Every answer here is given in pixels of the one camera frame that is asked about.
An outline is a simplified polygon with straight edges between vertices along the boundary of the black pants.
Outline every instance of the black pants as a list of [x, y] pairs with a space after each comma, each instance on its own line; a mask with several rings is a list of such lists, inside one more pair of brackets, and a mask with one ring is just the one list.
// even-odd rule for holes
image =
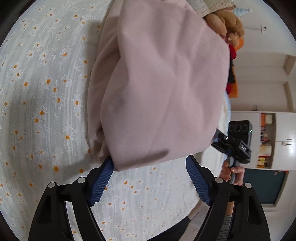
[[188, 217], [185, 217], [176, 225], [172, 226], [170, 229], [155, 236], [154, 238], [149, 239], [148, 241], [164, 241], [164, 240], [179, 241], [179, 239], [185, 232], [189, 222], [190, 222], [190, 219]]

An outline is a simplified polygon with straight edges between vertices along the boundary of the white wall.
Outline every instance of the white wall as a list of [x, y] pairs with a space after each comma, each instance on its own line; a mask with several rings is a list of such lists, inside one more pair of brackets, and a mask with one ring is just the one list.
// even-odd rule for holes
[[259, 28], [260, 24], [267, 27], [267, 31], [245, 29], [244, 46], [240, 52], [272, 52], [296, 56], [296, 42], [291, 32], [277, 15], [263, 0], [234, 0], [240, 8], [251, 8], [252, 13], [241, 17], [244, 27]]
[[271, 241], [280, 241], [296, 217], [296, 171], [290, 171], [275, 208], [264, 208]]
[[231, 98], [232, 111], [253, 110], [289, 112], [285, 88], [281, 84], [242, 84], [239, 85], [239, 97]]

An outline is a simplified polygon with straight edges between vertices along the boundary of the human hand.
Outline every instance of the human hand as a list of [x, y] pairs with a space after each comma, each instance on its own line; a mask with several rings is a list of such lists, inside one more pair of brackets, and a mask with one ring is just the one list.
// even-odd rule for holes
[[236, 174], [233, 184], [241, 186], [244, 180], [244, 167], [238, 166], [238, 167], [229, 168], [229, 163], [227, 160], [225, 160], [223, 162], [222, 170], [220, 172], [219, 177], [221, 177], [223, 180], [227, 182], [231, 178], [231, 173]]

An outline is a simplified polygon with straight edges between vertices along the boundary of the camera lens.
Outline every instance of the camera lens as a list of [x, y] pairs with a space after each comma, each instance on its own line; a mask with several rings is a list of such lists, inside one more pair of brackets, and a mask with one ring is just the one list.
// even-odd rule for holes
[[235, 126], [235, 131], [240, 131], [240, 125]]

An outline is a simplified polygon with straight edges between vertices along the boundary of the folded garment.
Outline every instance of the folded garment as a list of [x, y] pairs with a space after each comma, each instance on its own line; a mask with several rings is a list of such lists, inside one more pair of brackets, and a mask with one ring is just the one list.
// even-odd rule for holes
[[228, 45], [185, 0], [115, 0], [88, 90], [93, 152], [125, 170], [204, 151], [229, 61]]

